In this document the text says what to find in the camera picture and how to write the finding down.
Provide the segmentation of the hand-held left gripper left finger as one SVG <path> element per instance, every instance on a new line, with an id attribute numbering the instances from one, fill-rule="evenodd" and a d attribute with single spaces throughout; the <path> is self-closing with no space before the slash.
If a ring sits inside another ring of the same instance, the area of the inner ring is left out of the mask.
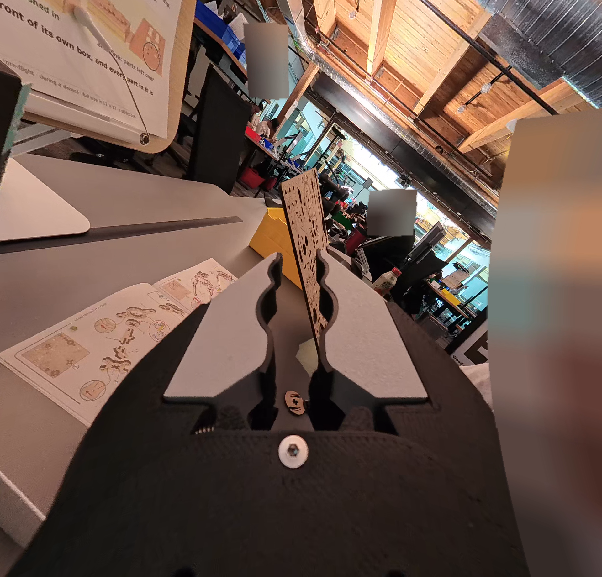
<path id="1" fill-rule="evenodd" d="M 169 383 L 167 402 L 236 407 L 246 420 L 274 420 L 275 344 L 283 258 L 273 253 L 209 304 Z"/>

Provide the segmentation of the yellow plastic bin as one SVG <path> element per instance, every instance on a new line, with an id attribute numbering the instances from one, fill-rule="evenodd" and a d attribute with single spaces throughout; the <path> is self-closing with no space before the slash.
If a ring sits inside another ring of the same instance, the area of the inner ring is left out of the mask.
<path id="1" fill-rule="evenodd" d="M 263 258 L 273 253 L 281 253 L 283 275 L 299 289 L 302 288 L 287 219 L 281 207 L 267 208 L 266 214 L 249 242 L 249 247 Z"/>

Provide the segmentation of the open instruction booklet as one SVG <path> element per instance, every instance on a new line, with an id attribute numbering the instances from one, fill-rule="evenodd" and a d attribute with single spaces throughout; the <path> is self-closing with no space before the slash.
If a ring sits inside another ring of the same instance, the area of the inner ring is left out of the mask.
<path id="1" fill-rule="evenodd" d="M 126 287 L 3 351 L 1 363 L 89 427 L 140 360 L 236 280 L 210 258 Z"/>

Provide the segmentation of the black upright panel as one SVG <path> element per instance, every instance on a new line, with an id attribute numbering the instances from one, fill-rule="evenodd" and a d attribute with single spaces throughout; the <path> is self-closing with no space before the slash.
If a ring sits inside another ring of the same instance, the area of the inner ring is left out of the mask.
<path id="1" fill-rule="evenodd" d="M 207 69 L 185 179 L 212 184 L 227 194 L 237 179 L 252 105 L 237 95 L 213 66 Z"/>

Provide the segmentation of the laser-cut wooden parts sheet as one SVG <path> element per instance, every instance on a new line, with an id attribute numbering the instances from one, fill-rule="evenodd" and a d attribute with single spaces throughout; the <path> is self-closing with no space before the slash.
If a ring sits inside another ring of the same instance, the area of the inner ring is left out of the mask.
<path id="1" fill-rule="evenodd" d="M 327 321 L 320 311 L 320 285 L 317 277 L 317 252 L 326 250 L 328 238 L 320 183 L 312 168 L 283 182 L 280 187 L 283 210 L 305 298 L 315 345 Z"/>

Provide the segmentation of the large silver air duct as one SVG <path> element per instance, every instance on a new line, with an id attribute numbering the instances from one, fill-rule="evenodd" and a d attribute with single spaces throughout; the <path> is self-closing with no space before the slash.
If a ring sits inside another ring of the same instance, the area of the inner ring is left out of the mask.
<path id="1" fill-rule="evenodd" d="M 601 0 L 477 0 L 563 70 L 592 105 L 601 107 Z"/>

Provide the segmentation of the drink bottle with red cap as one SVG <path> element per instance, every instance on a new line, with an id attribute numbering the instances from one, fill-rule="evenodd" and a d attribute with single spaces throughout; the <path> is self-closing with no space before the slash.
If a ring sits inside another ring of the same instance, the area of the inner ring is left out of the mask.
<path id="1" fill-rule="evenodd" d="M 378 293 L 384 300 L 389 300 L 391 298 L 391 290 L 401 275 L 402 272 L 397 267 L 393 267 L 373 282 L 372 290 Z"/>

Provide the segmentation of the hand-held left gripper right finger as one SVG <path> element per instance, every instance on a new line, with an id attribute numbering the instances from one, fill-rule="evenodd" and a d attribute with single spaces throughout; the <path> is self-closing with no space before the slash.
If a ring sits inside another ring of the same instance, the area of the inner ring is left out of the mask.
<path id="1" fill-rule="evenodd" d="M 327 251 L 318 251 L 318 368 L 308 389 L 311 422 L 342 422 L 357 407 L 424 404 L 427 391 L 384 299 Z"/>

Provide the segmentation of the blue storage bins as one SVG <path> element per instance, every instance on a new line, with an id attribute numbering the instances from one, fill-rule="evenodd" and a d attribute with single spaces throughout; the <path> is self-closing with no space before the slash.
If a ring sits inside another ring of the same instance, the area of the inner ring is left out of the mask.
<path id="1" fill-rule="evenodd" d="M 246 69 L 246 47 L 238 38 L 230 25 L 226 24 L 215 10 L 200 0 L 196 2 L 195 23 L 200 28 L 221 42 L 230 51 L 233 57 Z"/>

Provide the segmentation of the black computer monitor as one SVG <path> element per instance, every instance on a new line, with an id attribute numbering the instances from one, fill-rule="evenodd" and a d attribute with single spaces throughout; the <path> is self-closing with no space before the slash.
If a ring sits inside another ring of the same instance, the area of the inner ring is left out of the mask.
<path id="1" fill-rule="evenodd" d="M 406 259 L 404 267 L 420 263 L 447 235 L 443 225 L 438 221 L 416 243 Z"/>

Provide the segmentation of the red storage bin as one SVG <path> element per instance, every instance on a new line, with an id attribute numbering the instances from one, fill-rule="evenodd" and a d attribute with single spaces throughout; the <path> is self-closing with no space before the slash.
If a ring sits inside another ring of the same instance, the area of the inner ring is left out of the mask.
<path id="1" fill-rule="evenodd" d="M 270 192 L 276 186 L 277 177 L 263 177 L 256 169 L 245 167 L 239 176 L 238 181 L 251 190 Z"/>

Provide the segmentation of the black white marker card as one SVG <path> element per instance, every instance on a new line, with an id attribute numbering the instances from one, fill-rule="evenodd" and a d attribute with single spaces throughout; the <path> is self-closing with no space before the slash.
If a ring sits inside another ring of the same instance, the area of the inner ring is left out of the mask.
<path id="1" fill-rule="evenodd" d="M 465 328 L 445 351 L 460 366 L 488 363 L 487 322 Z"/>

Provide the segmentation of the white board stand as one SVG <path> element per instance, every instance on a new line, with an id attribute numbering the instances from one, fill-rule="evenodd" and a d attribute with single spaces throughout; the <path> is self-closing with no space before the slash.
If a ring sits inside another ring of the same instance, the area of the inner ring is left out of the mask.
<path id="1" fill-rule="evenodd" d="M 86 217 L 46 186 L 16 158 L 32 150 L 79 137 L 46 124 L 16 132 L 1 177 L 1 242 L 80 235 L 90 230 Z"/>

